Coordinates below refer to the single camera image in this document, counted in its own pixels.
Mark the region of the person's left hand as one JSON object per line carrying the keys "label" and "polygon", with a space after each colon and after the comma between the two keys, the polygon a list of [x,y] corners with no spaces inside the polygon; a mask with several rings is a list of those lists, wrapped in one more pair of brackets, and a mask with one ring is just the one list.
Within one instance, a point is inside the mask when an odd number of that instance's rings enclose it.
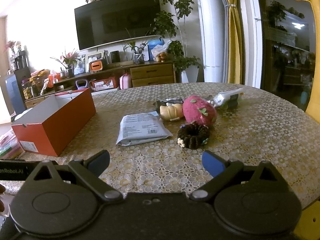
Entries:
{"label": "person's left hand", "polygon": [[0,213],[5,211],[5,202],[4,202],[3,198],[2,198],[4,192],[5,192],[5,187],[3,185],[0,185],[0,195],[1,195],[1,198],[0,198]]}

